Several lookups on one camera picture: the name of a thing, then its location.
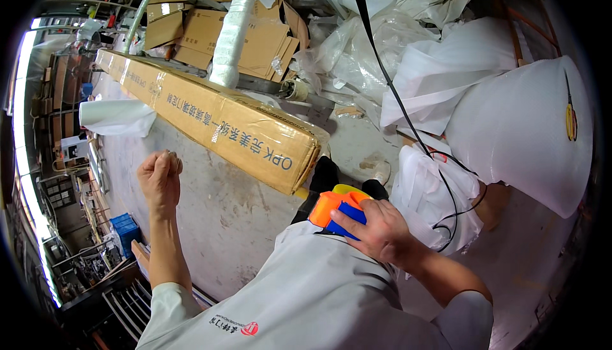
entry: white foam roll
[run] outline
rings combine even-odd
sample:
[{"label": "white foam roll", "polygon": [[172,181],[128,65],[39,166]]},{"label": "white foam roll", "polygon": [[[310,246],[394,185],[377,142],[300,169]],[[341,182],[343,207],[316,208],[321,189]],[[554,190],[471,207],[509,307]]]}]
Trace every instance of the white foam roll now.
[{"label": "white foam roll", "polygon": [[[568,84],[578,120],[567,137]],[[537,61],[472,86],[446,129],[453,155],[486,183],[503,181],[570,217],[591,170],[593,120],[570,59]]]}]

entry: black pants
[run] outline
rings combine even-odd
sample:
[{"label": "black pants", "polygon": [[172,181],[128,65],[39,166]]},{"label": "black pants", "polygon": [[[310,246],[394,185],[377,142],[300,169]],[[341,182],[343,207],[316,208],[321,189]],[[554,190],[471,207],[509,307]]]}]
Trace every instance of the black pants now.
[{"label": "black pants", "polygon": [[[319,193],[333,190],[340,184],[338,179],[338,166],[327,156],[322,156],[315,167],[315,173],[310,182],[310,193],[306,201],[297,209],[292,224],[308,220],[308,216],[319,199]],[[366,180],[361,190],[369,194],[375,200],[389,200],[389,194],[378,180]]]}]

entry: hand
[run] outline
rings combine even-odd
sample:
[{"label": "hand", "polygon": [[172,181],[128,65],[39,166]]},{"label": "hand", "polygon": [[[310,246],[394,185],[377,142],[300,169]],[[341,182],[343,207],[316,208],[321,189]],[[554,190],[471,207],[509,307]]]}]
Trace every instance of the hand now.
[{"label": "hand", "polygon": [[404,269],[414,249],[422,244],[410,233],[406,220],[389,201],[363,200],[359,203],[368,223],[363,225],[334,209],[334,222],[361,241],[346,237],[352,247],[380,262],[389,262]]},{"label": "hand", "polygon": [[182,160],[167,149],[153,152],[138,167],[136,175],[150,212],[174,213],[180,198],[182,171]]}]

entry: yellow scissors handle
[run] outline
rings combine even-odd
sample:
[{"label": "yellow scissors handle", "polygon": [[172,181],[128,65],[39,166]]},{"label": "yellow scissors handle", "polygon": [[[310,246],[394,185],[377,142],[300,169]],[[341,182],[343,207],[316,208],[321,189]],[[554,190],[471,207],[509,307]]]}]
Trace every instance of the yellow scissors handle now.
[{"label": "yellow scissors handle", "polygon": [[568,104],[565,110],[565,131],[570,141],[576,141],[578,137],[578,121],[576,119],[576,112],[573,110],[571,104]]}]

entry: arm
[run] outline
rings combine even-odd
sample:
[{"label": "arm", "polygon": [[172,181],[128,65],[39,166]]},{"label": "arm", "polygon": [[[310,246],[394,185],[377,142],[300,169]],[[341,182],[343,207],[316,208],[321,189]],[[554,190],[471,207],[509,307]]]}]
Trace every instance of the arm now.
[{"label": "arm", "polygon": [[339,210],[331,217],[355,237],[346,237],[351,246],[380,262],[389,262],[414,276],[440,305],[446,307],[459,293],[473,290],[493,303],[480,278],[463,265],[425,247],[409,231],[402,214],[389,201],[364,200],[368,223],[360,224]]},{"label": "arm", "polygon": [[192,282],[180,247],[176,206],[182,162],[165,150],[152,153],[138,168],[138,182],[149,205],[151,289],[174,282],[191,293]]}]

